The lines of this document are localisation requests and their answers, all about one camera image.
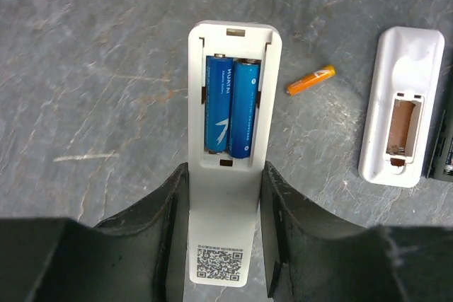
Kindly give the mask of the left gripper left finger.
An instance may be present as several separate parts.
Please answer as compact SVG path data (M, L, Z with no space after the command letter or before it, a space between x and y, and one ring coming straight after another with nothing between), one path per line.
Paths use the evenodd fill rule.
M188 246L188 165L180 164L146 197L100 222L112 267L101 301L182 301Z

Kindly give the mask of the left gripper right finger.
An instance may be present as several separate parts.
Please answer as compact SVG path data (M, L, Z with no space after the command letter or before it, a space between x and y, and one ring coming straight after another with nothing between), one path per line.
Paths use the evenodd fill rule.
M354 236L364 227L342 219L297 191L266 161L260 185L260 223L263 241L266 292L273 301L294 301L290 268L288 223L316 240Z

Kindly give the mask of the blue battery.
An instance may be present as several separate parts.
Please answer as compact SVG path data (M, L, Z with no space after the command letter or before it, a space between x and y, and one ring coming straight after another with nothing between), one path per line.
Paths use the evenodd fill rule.
M207 56L205 148L213 153L227 147L233 65L234 60L223 54Z
M233 158L248 158L251 154L259 77L257 59L236 60L229 130L229 154Z

